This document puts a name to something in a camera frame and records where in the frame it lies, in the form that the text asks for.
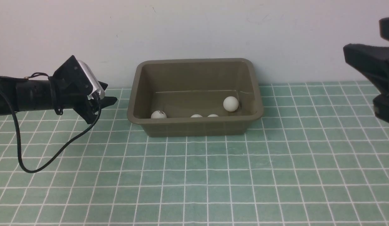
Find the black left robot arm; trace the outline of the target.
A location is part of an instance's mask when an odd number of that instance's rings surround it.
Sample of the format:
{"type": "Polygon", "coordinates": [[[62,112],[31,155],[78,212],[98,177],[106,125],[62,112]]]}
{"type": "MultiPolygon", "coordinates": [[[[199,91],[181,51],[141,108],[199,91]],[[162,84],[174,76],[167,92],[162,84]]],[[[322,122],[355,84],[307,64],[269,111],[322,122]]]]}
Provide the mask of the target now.
{"type": "MultiPolygon", "coordinates": [[[[117,102],[117,97],[106,96],[96,103],[84,93],[81,83],[75,79],[49,76],[48,80],[31,80],[0,76],[0,91],[10,101],[15,112],[54,110],[62,115],[64,109],[73,109],[87,124],[92,124],[99,108],[117,102]]],[[[0,116],[10,115],[11,110],[0,95],[0,116]]]]}

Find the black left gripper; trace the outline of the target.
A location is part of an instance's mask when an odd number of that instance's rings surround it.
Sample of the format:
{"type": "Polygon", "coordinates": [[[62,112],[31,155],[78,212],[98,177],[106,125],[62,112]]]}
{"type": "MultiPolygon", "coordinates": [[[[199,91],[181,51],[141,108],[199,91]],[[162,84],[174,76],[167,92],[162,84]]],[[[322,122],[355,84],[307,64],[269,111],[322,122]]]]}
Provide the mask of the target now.
{"type": "MultiPolygon", "coordinates": [[[[98,91],[105,91],[108,84],[98,81],[98,91]]],[[[64,109],[73,109],[87,124],[94,125],[100,117],[100,109],[113,106],[117,97],[105,96],[100,99],[98,93],[94,93],[92,99],[81,94],[77,89],[69,87],[62,89],[60,83],[54,77],[50,77],[50,93],[52,106],[55,113],[63,115],[64,109]]]]}

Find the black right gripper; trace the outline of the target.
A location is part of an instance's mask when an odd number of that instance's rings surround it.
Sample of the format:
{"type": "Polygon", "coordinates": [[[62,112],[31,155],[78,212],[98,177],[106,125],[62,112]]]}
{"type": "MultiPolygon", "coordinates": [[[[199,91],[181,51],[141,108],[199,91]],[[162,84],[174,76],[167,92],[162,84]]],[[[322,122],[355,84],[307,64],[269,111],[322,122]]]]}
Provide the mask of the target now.
{"type": "Polygon", "coordinates": [[[389,123],[389,47],[350,43],[343,47],[345,62],[380,92],[373,99],[375,116],[389,123]]]}

